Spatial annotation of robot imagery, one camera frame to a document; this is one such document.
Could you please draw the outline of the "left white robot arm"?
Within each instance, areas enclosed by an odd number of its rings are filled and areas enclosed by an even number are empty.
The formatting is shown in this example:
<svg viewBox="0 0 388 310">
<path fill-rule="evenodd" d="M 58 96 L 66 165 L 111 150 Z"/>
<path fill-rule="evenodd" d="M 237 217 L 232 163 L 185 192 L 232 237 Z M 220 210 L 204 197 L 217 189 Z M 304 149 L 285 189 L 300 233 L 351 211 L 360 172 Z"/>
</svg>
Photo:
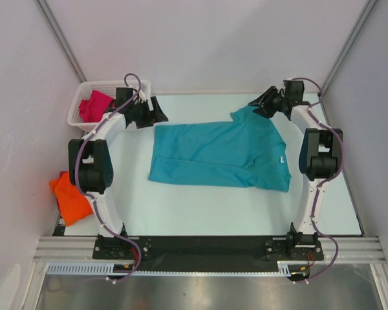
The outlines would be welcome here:
<svg viewBox="0 0 388 310">
<path fill-rule="evenodd" d="M 140 88 L 119 87 L 100 122 L 83 138 L 68 143 L 70 182 L 91 205 L 100 226 L 98 235 L 111 238 L 107 250 L 116 258 L 129 253 L 130 243 L 110 190 L 114 169 L 109 147 L 130 125 L 144 129 L 167 120 L 156 96 L 146 98 Z"/>
</svg>

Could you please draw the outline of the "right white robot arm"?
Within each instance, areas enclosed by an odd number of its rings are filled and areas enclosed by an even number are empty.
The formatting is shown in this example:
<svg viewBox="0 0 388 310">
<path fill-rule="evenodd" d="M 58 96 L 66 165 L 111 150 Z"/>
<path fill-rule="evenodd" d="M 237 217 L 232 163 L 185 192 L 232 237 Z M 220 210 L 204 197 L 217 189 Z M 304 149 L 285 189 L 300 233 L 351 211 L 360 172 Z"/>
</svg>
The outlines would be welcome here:
<svg viewBox="0 0 388 310">
<path fill-rule="evenodd" d="M 298 167 L 303 175 L 303 189 L 299 209 L 290 230 L 282 240 L 266 244 L 266 258 L 297 261 L 322 260 L 318 217 L 327 185 L 343 170 L 345 152 L 343 132 L 322 123 L 313 113 L 314 105 L 303 99 L 306 77 L 283 81 L 284 87 L 269 87 L 249 102 L 254 113 L 266 119 L 276 113 L 284 114 L 302 133 L 303 142 Z"/>
</svg>

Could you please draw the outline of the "teal t shirt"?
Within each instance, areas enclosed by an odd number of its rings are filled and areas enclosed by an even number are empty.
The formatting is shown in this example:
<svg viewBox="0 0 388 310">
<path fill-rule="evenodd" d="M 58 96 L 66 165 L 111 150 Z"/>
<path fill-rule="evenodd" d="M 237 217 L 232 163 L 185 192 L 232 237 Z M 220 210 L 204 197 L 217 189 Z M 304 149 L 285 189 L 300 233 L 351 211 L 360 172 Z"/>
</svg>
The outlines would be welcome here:
<svg viewBox="0 0 388 310">
<path fill-rule="evenodd" d="M 288 192 L 286 143 L 272 121 L 253 107 L 230 116 L 231 121 L 157 126 L 148 179 Z"/>
</svg>

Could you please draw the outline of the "white plastic basket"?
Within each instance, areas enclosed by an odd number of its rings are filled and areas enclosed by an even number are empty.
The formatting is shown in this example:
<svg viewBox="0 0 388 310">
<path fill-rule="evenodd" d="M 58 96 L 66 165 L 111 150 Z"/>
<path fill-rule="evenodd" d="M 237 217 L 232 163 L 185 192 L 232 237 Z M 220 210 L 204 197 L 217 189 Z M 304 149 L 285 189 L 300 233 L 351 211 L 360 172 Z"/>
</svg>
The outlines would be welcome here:
<svg viewBox="0 0 388 310">
<path fill-rule="evenodd" d="M 113 98 L 113 101 L 116 99 L 116 89 L 117 88 L 124 88 L 125 83 L 123 80 L 114 80 L 114 81 L 88 81 L 84 82 L 79 85 L 78 89 L 76 90 L 76 93 L 74 95 L 74 98 L 72 100 L 72 103 L 70 105 L 68 117 L 67 117 L 67 123 L 70 126 L 73 127 L 79 127 L 81 130 L 85 132 L 91 131 L 98 123 L 85 123 L 82 118 L 79 115 L 79 106 L 83 99 L 89 99 L 91 96 L 91 92 L 93 90 L 97 90 L 99 92 L 102 92 L 110 97 Z M 116 107 L 119 107 L 121 103 L 115 104 L 113 107 L 108 106 L 106 112 L 112 112 L 116 109 Z"/>
</svg>

